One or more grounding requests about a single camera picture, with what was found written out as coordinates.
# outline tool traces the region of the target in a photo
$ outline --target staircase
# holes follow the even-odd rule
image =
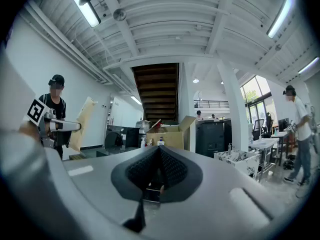
[[[153,64],[132,68],[144,110],[144,120],[178,120],[179,64]]]

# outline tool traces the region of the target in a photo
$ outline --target ceiling light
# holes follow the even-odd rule
[[[319,60],[319,57],[314,58],[308,65],[306,65],[303,69],[299,70],[298,74],[301,74],[303,71],[310,68],[312,65],[314,65]]]
[[[285,0],[282,9],[279,11],[280,13],[277,14],[275,21],[271,25],[271,28],[268,30],[267,35],[270,38],[274,38],[275,34],[281,27],[282,23],[284,22],[285,18],[287,17],[292,5],[294,4],[294,0]]]
[[[135,97],[135,96],[130,96],[136,103],[138,103],[139,105],[142,105],[142,103]]]
[[[88,21],[88,23],[92,28],[101,23],[101,19],[99,18],[91,2],[87,2],[84,5],[79,5],[79,0],[73,0],[73,1],[78,6],[83,16],[85,17],[85,19]]]

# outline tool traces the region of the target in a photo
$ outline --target storage box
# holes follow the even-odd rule
[[[149,139],[152,139],[152,145],[156,146],[158,141],[160,141],[160,137],[162,137],[165,146],[183,150],[185,147],[184,143],[190,142],[188,129],[195,120],[194,116],[187,115],[179,125],[161,127],[162,133],[156,133],[158,129],[152,127],[146,133],[147,143]]]
[[[255,179],[258,173],[260,156],[259,153],[231,150],[230,154],[228,151],[215,153],[214,159],[231,164],[239,171]]]

